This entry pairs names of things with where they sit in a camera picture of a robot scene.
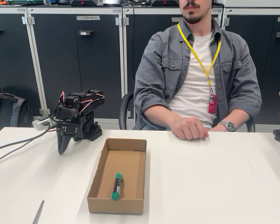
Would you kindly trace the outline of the person's right hand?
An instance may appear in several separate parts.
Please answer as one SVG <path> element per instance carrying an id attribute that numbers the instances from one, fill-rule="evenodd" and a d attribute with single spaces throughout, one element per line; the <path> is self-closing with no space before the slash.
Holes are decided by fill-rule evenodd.
<path id="1" fill-rule="evenodd" d="M 208 137 L 208 129 L 196 117 L 177 117 L 170 123 L 171 131 L 181 140 L 201 139 Z"/>

